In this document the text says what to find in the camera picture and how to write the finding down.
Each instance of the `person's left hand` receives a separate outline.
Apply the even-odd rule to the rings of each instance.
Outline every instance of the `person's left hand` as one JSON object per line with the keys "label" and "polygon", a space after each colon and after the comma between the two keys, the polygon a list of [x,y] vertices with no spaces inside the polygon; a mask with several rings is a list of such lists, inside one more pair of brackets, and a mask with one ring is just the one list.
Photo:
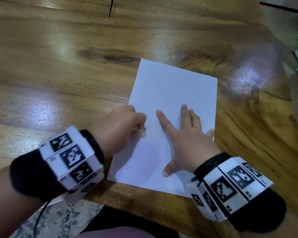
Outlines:
{"label": "person's left hand", "polygon": [[145,114],[136,113],[135,107],[126,105],[111,111],[88,131],[108,158],[126,148],[129,140],[140,136],[139,129],[145,127],[146,119]]}

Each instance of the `person's leg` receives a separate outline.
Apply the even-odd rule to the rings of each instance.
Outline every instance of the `person's leg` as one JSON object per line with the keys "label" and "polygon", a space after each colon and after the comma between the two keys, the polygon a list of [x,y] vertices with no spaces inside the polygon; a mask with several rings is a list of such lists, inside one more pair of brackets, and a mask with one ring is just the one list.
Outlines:
{"label": "person's leg", "polygon": [[175,230],[108,206],[104,206],[81,233],[121,226],[131,226],[142,229],[156,238],[179,238],[178,232]]}

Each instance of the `floor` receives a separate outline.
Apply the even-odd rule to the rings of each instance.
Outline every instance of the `floor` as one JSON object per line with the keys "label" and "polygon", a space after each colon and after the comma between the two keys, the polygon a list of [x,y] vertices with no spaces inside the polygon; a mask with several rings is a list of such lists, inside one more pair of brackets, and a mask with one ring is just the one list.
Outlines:
{"label": "floor", "polygon": [[[295,69],[298,64],[292,51],[298,47],[298,14],[289,13],[270,7],[262,7],[266,24],[278,39],[281,58],[286,71],[293,109],[298,123],[298,76]],[[55,203],[45,210],[38,225],[38,237],[74,237],[98,214],[102,205],[81,200],[76,204]],[[33,227],[40,211],[31,216],[11,237],[32,237]]]}

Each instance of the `hand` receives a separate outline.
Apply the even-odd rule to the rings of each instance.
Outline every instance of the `hand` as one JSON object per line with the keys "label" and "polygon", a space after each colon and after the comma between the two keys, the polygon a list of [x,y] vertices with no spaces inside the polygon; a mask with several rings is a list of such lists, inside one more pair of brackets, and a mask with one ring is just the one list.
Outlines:
{"label": "hand", "polygon": [[126,105],[107,114],[99,123],[88,130],[96,139],[105,158],[122,151],[130,140],[141,135],[147,116],[136,113],[135,107]]}
{"label": "hand", "polygon": [[169,177],[180,170],[194,173],[206,160],[221,153],[213,142],[214,129],[204,134],[200,117],[194,113],[193,109],[188,110],[187,105],[183,104],[181,107],[180,131],[175,129],[161,110],[157,110],[157,117],[174,147],[174,158],[163,169],[164,177]]}

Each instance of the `person's right arm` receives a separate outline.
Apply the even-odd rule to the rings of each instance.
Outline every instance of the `person's right arm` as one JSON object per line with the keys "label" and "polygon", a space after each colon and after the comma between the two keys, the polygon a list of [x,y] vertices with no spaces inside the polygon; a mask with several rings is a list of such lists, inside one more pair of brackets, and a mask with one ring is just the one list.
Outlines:
{"label": "person's right arm", "polygon": [[[161,110],[157,110],[157,117],[169,135],[175,153],[174,158],[162,172],[164,177],[169,177],[180,170],[194,174],[201,164],[222,153],[213,142],[214,130],[211,129],[204,134],[199,116],[192,109],[188,110],[186,105],[181,107],[182,123],[179,131],[175,129]],[[287,212],[282,223],[274,231],[267,233],[238,232],[241,238],[298,237],[298,218]]]}

